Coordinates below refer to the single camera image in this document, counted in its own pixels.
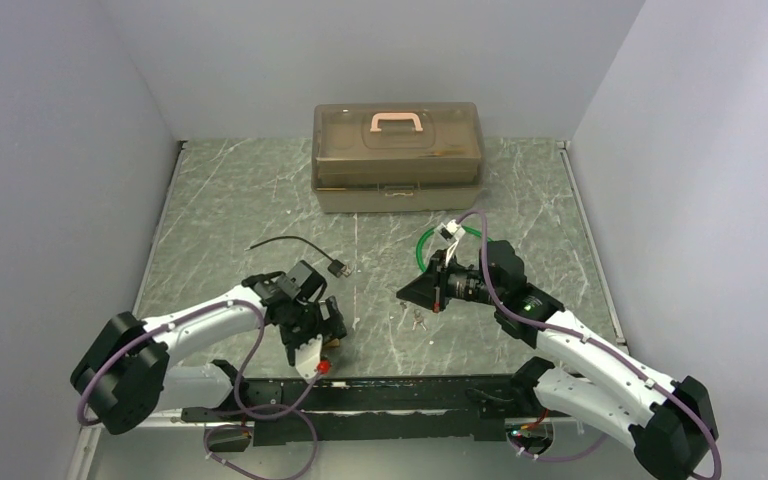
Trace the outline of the brass padlock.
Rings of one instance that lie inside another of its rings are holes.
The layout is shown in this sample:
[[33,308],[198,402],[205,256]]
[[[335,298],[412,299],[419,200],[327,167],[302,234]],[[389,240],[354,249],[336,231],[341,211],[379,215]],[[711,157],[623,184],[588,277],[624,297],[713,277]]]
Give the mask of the brass padlock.
[[325,343],[323,345],[323,348],[325,350],[330,350],[330,349],[339,348],[340,345],[341,345],[341,340],[337,339],[337,338],[334,338],[334,339],[329,340],[327,343]]

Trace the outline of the black cable lock loop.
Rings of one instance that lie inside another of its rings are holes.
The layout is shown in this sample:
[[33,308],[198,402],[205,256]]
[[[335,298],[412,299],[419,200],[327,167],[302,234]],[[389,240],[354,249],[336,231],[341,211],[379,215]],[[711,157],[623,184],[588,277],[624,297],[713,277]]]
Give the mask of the black cable lock loop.
[[313,253],[315,256],[323,259],[327,265],[328,273],[334,278],[348,278],[352,275],[353,270],[351,266],[339,259],[338,257],[331,255],[325,249],[315,244],[313,241],[308,240],[298,235],[279,235],[271,238],[260,240],[253,244],[250,244],[247,249],[254,250],[261,247],[265,247],[269,244],[276,243],[294,243],[299,245],[299,250],[305,253]]

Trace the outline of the green cable lock loop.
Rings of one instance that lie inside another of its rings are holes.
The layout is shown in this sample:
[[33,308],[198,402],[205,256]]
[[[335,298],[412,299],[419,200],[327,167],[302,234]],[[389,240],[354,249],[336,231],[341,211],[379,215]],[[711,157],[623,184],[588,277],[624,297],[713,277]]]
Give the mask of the green cable lock loop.
[[[472,235],[478,239],[481,238],[482,232],[478,229],[475,229],[469,226],[463,226],[463,230],[469,235]],[[416,259],[417,266],[421,272],[424,272],[427,269],[427,264],[425,261],[426,244],[436,232],[437,232],[436,227],[429,228],[419,237],[417,244],[415,246],[415,259]]]

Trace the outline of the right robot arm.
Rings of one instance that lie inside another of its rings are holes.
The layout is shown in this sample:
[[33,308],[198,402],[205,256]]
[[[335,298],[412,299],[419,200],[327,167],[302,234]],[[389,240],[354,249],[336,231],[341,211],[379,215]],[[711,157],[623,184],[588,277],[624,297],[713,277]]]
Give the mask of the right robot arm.
[[557,299],[527,280],[507,241],[490,241],[477,266],[444,250],[396,293],[434,313],[453,300],[494,307],[494,319],[535,355],[510,378],[517,411],[548,409],[574,417],[627,446],[656,479],[689,479],[718,432],[707,388],[635,361],[584,325]]

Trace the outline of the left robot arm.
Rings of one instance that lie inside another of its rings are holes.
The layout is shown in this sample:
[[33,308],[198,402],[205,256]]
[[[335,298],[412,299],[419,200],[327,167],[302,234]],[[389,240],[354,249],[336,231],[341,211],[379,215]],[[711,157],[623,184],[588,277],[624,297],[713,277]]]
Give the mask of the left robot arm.
[[285,415],[278,405],[250,405],[242,368],[220,360],[195,367],[182,362],[238,334],[254,331],[262,338],[274,326],[289,366],[313,386],[330,368],[324,349],[347,334],[337,300],[326,289],[326,279],[301,260],[289,271],[246,277],[213,299],[173,313],[115,315],[70,376],[80,395],[78,423],[118,435],[156,412],[190,407],[224,420]]

